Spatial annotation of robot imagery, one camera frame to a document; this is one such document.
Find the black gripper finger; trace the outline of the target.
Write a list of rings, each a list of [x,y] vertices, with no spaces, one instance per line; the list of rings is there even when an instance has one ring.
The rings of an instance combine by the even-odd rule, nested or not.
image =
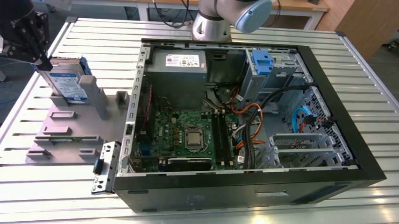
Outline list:
[[[11,41],[4,41],[2,49],[2,58],[14,61],[22,61],[31,64],[40,64],[40,58],[35,55],[28,45],[19,45]]]
[[[52,63],[48,58],[50,46],[50,27],[48,15],[42,12],[32,11],[20,20],[20,35],[32,54],[34,63],[38,69],[43,71],[52,70]]]

